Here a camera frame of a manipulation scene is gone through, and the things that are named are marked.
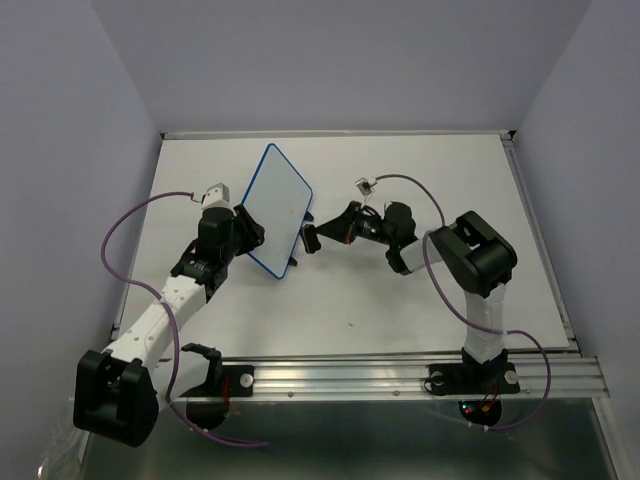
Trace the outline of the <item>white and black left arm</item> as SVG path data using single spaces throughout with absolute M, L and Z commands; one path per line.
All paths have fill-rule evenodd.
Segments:
M 172 268 L 161 291 L 130 330 L 103 351 L 87 351 L 76 371 L 73 424 L 120 443 L 138 447 L 150 435 L 163 405 L 183 389 L 220 398 L 224 417 L 234 394 L 249 396 L 241 379 L 252 374 L 249 365 L 225 368 L 221 353 L 197 343 L 179 342 L 179 331 L 219 290 L 231 262 L 264 241 L 264 229 L 241 206 L 214 206 L 203 210 L 198 233 Z M 178 371 L 167 386 L 154 385 L 152 373 L 162 354 L 194 353 L 204 359 L 188 371 L 184 388 Z

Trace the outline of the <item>black whiteboard eraser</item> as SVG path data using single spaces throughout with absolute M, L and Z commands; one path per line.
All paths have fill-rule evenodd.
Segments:
M 304 225 L 300 230 L 300 237 L 307 254 L 315 254 L 321 249 L 317 228 L 314 225 Z

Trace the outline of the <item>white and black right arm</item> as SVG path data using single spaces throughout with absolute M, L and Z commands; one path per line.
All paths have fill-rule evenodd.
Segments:
M 461 381 L 472 390 L 482 390 L 495 380 L 492 361 L 505 350 L 503 301 L 517 255 L 478 213 L 468 211 L 419 238 L 408 205 L 392 202 L 380 214 L 352 201 L 336 218 L 302 227 L 300 236 L 308 254 L 320 250 L 320 237 L 345 245 L 358 238 L 382 244 L 390 268 L 403 276 L 422 268 L 433 275 L 433 265 L 444 263 L 465 297 L 466 312 L 456 314 L 467 326 L 462 352 L 470 359 L 460 366 Z

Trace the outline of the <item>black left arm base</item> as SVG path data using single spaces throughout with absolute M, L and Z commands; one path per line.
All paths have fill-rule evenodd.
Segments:
M 181 348 L 179 373 L 173 398 L 187 400 L 188 420 L 209 432 L 217 429 L 231 413 L 231 400 L 253 395 L 255 367 L 229 363 L 220 351 L 197 343 Z

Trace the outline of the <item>blue-edged small whiteboard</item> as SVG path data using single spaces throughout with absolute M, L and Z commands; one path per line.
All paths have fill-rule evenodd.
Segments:
M 264 242 L 249 256 L 281 280 L 291 265 L 313 189 L 282 150 L 266 146 L 241 204 L 264 230 Z

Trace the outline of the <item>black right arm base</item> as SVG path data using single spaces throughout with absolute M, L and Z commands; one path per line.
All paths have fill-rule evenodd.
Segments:
M 472 426 L 492 429 L 501 419 L 501 395 L 515 395 L 521 391 L 515 365 L 509 361 L 508 351 L 479 363 L 465 350 L 458 363 L 432 363 L 428 376 L 422 380 L 424 390 L 436 397 L 462 396 L 458 408 L 462 418 Z

